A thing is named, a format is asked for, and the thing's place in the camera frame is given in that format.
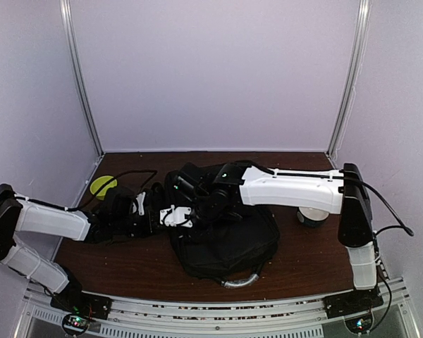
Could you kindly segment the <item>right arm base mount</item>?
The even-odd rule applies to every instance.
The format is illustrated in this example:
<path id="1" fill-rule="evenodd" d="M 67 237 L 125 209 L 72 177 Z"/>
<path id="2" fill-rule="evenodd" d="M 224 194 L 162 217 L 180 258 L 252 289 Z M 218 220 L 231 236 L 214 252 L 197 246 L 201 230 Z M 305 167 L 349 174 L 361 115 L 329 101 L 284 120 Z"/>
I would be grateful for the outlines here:
<path id="1" fill-rule="evenodd" d="M 352 290 L 323 298 L 327 318 L 337 318 L 368 311 L 384 304 L 383 297 L 375 290 Z"/>

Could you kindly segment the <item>black student backpack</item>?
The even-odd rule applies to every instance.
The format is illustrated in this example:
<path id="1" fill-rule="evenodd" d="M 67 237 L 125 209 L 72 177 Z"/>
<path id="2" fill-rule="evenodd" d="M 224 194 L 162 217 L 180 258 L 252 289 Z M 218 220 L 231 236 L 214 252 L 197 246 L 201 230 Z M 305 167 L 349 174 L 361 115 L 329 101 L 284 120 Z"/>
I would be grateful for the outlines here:
<path id="1" fill-rule="evenodd" d="M 164 206 L 160 210 L 171 205 L 192 208 L 195 196 L 208 196 L 222 189 L 231 195 L 233 210 L 240 214 L 237 221 L 219 219 L 204 229 L 162 225 L 189 276 L 213 280 L 227 289 L 249 287 L 277 252 L 280 232 L 271 210 L 245 205 L 240 194 L 245 171 L 256 167 L 252 161 L 205 167 L 186 163 L 166 174 Z"/>

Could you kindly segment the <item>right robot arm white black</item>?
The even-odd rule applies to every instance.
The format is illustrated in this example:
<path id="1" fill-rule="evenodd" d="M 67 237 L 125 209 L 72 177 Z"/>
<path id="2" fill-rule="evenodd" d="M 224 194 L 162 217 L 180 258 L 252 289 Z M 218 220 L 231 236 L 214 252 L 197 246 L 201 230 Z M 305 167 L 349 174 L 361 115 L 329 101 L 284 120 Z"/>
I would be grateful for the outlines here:
<path id="1" fill-rule="evenodd" d="M 185 164 L 173 180 L 173 188 L 192 202 L 171 206 L 161 224 L 171 227 L 208 225 L 235 206 L 287 206 L 298 210 L 300 222 L 321 223 L 339 215 L 338 240 L 347 249 L 352 268 L 349 307 L 363 310 L 374 300 L 377 286 L 376 237 L 372 228 L 369 195 L 374 194 L 409 236 L 414 232 L 389 202 L 366 183 L 354 163 L 325 171 L 266 168 L 252 161 L 235 161 L 217 168 Z"/>

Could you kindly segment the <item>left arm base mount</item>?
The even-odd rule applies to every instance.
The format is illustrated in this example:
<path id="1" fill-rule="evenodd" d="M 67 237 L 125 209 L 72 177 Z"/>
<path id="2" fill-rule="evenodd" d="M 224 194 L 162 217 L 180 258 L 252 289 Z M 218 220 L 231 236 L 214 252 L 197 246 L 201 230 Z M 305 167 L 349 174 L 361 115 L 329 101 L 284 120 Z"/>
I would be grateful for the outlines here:
<path id="1" fill-rule="evenodd" d="M 81 293 L 79 299 L 74 301 L 69 301 L 61 295 L 55 295 L 50 301 L 50 306 L 53 308 L 93 320 L 106 320 L 109 316 L 111 305 L 112 300 L 109 297 L 84 292 Z"/>

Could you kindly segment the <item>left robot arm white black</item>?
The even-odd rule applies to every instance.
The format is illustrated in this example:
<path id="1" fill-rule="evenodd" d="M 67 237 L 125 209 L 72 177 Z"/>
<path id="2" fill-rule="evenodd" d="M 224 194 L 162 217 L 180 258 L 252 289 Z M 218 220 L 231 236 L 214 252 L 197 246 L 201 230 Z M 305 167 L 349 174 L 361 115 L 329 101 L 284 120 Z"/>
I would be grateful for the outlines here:
<path id="1" fill-rule="evenodd" d="M 17 194 L 0 184 L 0 264 L 39 283 L 73 313 L 87 307 L 82 285 L 66 267 L 41 256 L 19 238 L 21 232 L 54 235 L 77 242 L 98 244 L 115 236 L 147 237 L 156 229 L 164 204 L 159 183 L 135 193 L 112 186 L 109 178 L 99 187 L 105 197 L 91 211 L 84 206 L 56 206 Z"/>

